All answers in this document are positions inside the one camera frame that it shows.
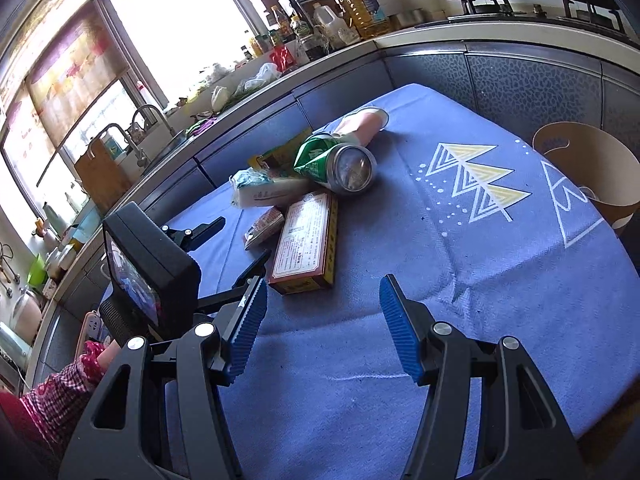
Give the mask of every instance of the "cooking oil bottle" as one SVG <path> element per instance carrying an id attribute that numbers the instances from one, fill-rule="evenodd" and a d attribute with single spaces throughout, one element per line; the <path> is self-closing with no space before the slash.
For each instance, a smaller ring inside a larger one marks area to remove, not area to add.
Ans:
<path id="1" fill-rule="evenodd" d="M 393 31 L 378 0 L 340 0 L 363 40 Z"/>

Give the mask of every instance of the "red clothing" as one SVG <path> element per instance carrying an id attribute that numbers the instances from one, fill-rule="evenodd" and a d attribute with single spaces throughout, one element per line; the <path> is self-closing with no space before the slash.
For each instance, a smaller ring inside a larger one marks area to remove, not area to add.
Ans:
<path id="1" fill-rule="evenodd" d="M 23 438 L 39 440 L 62 459 L 91 394 L 103 371 L 97 358 L 104 351 L 99 343 L 84 344 L 84 354 L 61 372 L 51 374 L 20 399 L 0 394 L 0 408 Z"/>

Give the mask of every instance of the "red package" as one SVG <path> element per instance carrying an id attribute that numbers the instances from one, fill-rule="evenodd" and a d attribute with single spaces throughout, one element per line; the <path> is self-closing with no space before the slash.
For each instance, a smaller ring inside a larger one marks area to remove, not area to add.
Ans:
<path id="1" fill-rule="evenodd" d="M 296 60 L 289 52 L 289 49 L 284 45 L 278 45 L 273 47 L 273 52 L 270 55 L 271 62 L 275 63 L 278 67 L 278 72 L 284 73 L 292 66 L 296 65 Z"/>

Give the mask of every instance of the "gas stove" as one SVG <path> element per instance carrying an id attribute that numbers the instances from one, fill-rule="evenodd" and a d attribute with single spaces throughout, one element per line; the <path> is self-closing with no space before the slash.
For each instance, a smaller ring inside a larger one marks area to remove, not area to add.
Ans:
<path id="1" fill-rule="evenodd" d="M 511 7 L 509 0 L 489 1 L 490 3 L 487 3 L 487 0 L 462 0 L 462 14 L 449 16 L 446 20 L 440 22 L 423 23 L 417 25 L 416 28 L 433 27 L 447 23 L 494 21 L 549 23 L 594 32 L 636 48 L 640 47 L 626 34 L 620 14 L 616 10 L 609 11 L 615 18 L 614 21 L 597 13 L 595 7 L 591 5 L 588 5 L 588 10 L 575 9 L 574 11 L 571 7 L 574 2 L 571 0 L 563 0 L 564 16 L 549 16 L 539 4 L 533 6 L 532 12 L 517 12 Z"/>

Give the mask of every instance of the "device screen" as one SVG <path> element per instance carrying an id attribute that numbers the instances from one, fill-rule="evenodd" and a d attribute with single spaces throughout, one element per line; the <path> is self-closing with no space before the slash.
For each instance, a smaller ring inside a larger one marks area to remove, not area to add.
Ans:
<path id="1" fill-rule="evenodd" d="M 116 242 L 106 233 L 107 256 L 111 278 L 124 290 L 138 308 L 157 326 L 160 297 L 127 259 Z"/>

